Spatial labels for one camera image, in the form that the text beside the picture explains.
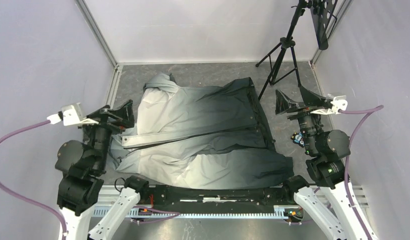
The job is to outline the grey black gradient jacket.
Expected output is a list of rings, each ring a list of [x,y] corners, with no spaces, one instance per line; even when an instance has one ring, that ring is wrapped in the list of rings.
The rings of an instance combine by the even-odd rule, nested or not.
[[[158,73],[136,113],[134,126],[112,137],[108,161],[117,172],[204,190],[272,187],[294,174],[250,77],[195,87]]]

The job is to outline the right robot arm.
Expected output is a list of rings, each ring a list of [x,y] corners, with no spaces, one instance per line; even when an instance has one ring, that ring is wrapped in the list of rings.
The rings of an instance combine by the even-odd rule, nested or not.
[[[324,130],[322,116],[346,114],[348,101],[344,95],[321,96],[300,87],[301,101],[295,101],[280,90],[275,91],[275,113],[287,114],[297,121],[299,132],[292,140],[304,147],[309,159],[307,172],[317,188],[300,175],[286,180],[282,199],[297,204],[309,214],[329,240],[375,240],[377,234],[361,209],[348,173],[352,137],[344,131]],[[328,205],[318,197],[321,191]]]

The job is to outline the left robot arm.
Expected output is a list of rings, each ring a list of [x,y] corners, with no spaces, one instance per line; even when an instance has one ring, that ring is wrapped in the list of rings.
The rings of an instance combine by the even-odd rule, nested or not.
[[[105,105],[84,114],[80,103],[63,106],[57,117],[64,126],[77,126],[87,136],[86,142],[69,140],[57,152],[55,169],[62,172],[57,205],[65,220],[61,231],[68,240],[111,240],[124,218],[138,204],[150,198],[147,180],[132,175],[109,211],[92,229],[90,220],[96,209],[106,173],[106,160],[112,135],[134,127],[133,101],[112,109]]]

